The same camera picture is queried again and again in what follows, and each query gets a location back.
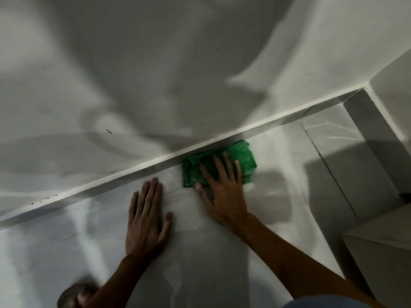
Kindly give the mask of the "person's left hand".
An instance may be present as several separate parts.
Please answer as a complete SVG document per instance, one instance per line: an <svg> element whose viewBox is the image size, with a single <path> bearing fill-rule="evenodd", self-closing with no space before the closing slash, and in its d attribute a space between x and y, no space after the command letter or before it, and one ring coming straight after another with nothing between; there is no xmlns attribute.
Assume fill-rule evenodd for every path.
<svg viewBox="0 0 411 308"><path fill-rule="evenodd" d="M159 205L156 216L146 217L146 195L151 181L146 181L139 192L136 215L129 224L125 240L125 253L145 254L149 253L152 259L159 255L167 243L159 243L159 233L165 216L162 215L163 185L159 182Z"/></svg>

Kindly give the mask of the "white cabinet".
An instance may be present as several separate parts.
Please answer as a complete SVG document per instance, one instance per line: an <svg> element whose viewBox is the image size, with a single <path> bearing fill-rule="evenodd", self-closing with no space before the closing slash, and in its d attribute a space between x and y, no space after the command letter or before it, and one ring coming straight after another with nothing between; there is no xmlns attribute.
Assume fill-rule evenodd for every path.
<svg viewBox="0 0 411 308"><path fill-rule="evenodd" d="M376 300L411 308L411 204L342 234Z"/></svg>

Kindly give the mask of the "white skirting board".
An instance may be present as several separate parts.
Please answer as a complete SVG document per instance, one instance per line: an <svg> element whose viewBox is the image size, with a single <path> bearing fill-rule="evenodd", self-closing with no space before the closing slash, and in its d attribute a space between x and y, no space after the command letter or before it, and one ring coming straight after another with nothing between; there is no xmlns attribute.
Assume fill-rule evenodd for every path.
<svg viewBox="0 0 411 308"><path fill-rule="evenodd" d="M129 181L137 180L143 176L156 173L168 167L182 163L189 155L201 153L206 150L215 149L223 145L232 144L241 139L249 139L255 135L263 133L269 129L274 129L286 124L293 123L301 118L305 118L316 112L331 108L347 100L357 92L363 90L365 83L355 85L352 88L344 89L341 94L334 93L332 98L321 98L308 103L294 110L287 110L284 113L276 114L270 118L265 118L260 122L242 127L234 131L219 135L215 138L202 141L187 148L171 152L153 160L143 162L141 165L115 172L100 179L76 186L67 191L58 192L51 198L41 198L22 208L14 209L7 213L0 214L0 232L12 228L18 224L38 218L44 214L51 213L63 207L72 205L96 194L117 188Z"/></svg>

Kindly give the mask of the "person's left forearm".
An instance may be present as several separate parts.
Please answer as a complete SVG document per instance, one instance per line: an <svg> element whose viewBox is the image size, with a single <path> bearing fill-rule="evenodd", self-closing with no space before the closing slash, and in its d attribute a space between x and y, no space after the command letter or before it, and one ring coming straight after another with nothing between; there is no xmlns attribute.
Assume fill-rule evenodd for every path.
<svg viewBox="0 0 411 308"><path fill-rule="evenodd" d="M151 260L149 253L124 257L110 279L85 302L83 308L125 308Z"/></svg>

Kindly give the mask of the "blue garment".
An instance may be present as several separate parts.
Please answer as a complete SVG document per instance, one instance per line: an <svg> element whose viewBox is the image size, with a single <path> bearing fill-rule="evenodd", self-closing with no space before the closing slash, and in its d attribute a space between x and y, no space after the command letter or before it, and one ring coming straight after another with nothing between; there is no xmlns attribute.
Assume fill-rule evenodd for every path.
<svg viewBox="0 0 411 308"><path fill-rule="evenodd" d="M282 308L371 308L355 299L340 295L304 296L292 300Z"/></svg>

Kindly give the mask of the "person's foot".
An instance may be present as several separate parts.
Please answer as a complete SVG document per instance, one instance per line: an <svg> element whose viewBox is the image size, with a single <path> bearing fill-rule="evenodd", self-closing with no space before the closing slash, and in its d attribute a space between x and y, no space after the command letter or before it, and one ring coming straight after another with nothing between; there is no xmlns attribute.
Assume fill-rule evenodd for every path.
<svg viewBox="0 0 411 308"><path fill-rule="evenodd" d="M57 308L82 308L99 289L94 283L76 283L62 292Z"/></svg>

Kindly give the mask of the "person's right forearm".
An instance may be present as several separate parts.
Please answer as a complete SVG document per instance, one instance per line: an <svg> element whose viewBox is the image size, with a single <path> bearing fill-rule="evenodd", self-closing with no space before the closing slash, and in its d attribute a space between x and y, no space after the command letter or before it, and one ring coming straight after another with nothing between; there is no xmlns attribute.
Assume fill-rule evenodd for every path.
<svg viewBox="0 0 411 308"><path fill-rule="evenodd" d="M235 234L271 269L293 300L304 296L340 295L385 308L348 280L311 258L249 214L244 227Z"/></svg>

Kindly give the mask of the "green cleaning cloth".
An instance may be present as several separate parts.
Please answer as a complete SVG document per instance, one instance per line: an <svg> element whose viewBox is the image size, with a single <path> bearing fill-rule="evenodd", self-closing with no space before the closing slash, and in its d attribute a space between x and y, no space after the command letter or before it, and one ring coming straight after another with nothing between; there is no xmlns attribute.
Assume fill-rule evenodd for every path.
<svg viewBox="0 0 411 308"><path fill-rule="evenodd" d="M223 152L228 153L229 160L234 168L234 175L237 175L235 169L235 161L238 160L242 171L242 183L247 184L252 181L252 176L257 170L257 163L254 159L253 153L250 149L249 142L240 140L234 144L218 147L212 150L206 150L197 154L188 156L182 163L182 186L184 188L193 188L196 183L200 183L202 186L207 187L208 183L204 179L199 165L203 164L213 179L218 180L219 173L213 160L215 154L224 167L226 168Z"/></svg>

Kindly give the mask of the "person's right hand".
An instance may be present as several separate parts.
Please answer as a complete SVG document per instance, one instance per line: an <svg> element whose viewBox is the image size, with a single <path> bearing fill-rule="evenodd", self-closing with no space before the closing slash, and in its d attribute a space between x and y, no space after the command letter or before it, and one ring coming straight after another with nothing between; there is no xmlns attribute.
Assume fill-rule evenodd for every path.
<svg viewBox="0 0 411 308"><path fill-rule="evenodd" d="M247 212L244 191L235 182L234 168L226 151L223 152L223 159L228 176L226 183L222 184L219 180L213 179L203 164L200 164L199 167L212 194L210 197L214 205L214 216L212 217L231 231L239 232L244 227L249 213Z"/></svg>

